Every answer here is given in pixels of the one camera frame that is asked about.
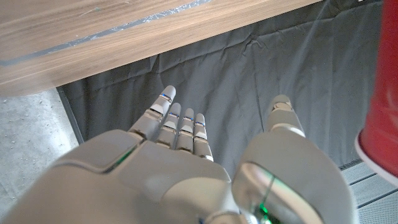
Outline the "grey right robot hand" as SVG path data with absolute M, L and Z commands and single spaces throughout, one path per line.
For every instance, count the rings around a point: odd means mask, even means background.
M 235 174 L 212 156 L 205 118 L 167 86 L 128 131 L 79 145 L 46 170 L 4 223 L 356 223 L 340 169 L 285 95 Z

